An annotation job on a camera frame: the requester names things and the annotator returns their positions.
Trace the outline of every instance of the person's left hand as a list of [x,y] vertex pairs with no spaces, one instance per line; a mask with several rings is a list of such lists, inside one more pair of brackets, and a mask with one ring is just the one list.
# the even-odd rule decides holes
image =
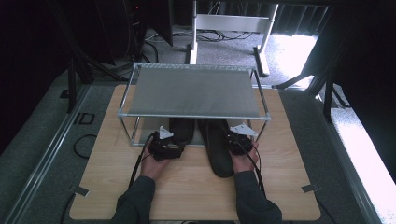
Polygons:
[[140,175],[150,177],[153,180],[156,180],[166,165],[171,162],[171,160],[156,161],[152,156],[149,155],[149,146],[145,148],[143,158],[145,159],[142,160]]

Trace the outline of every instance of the sleeve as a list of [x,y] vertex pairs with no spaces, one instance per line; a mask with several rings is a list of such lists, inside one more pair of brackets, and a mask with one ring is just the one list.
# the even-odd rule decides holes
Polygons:
[[282,222],[282,212],[260,191],[253,171],[237,173],[234,180],[236,212],[241,224]]
[[155,192],[155,181],[139,176],[117,201],[111,223],[149,223],[149,211]]

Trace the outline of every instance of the white stand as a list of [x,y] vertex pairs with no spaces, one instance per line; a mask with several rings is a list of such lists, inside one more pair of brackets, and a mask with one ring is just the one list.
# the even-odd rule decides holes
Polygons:
[[264,49],[268,42],[277,11],[277,4],[271,5],[269,17],[241,17],[224,15],[197,14],[196,0],[192,3],[192,43],[190,64],[196,64],[198,43],[197,30],[242,31],[263,33],[262,43],[254,48],[259,75],[268,77],[270,72],[265,57]]

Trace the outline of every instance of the black sandal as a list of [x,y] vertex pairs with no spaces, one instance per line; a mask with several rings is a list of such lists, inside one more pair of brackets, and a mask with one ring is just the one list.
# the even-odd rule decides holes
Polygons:
[[233,161],[227,149],[227,131],[230,129],[226,119],[198,119],[198,127],[204,139],[210,166],[215,175],[233,175]]
[[171,138],[177,146],[186,146],[194,136],[195,119],[170,118],[169,132],[174,133]]

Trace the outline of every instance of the white tag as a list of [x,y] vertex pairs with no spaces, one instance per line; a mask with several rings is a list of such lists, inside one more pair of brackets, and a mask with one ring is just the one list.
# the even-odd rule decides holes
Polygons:
[[160,139],[172,137],[173,133],[170,133],[168,130],[166,130],[163,126],[160,127]]
[[254,132],[251,128],[249,128],[245,123],[242,123],[235,127],[231,127],[230,130],[233,133],[237,133],[237,134],[258,136],[258,134]]

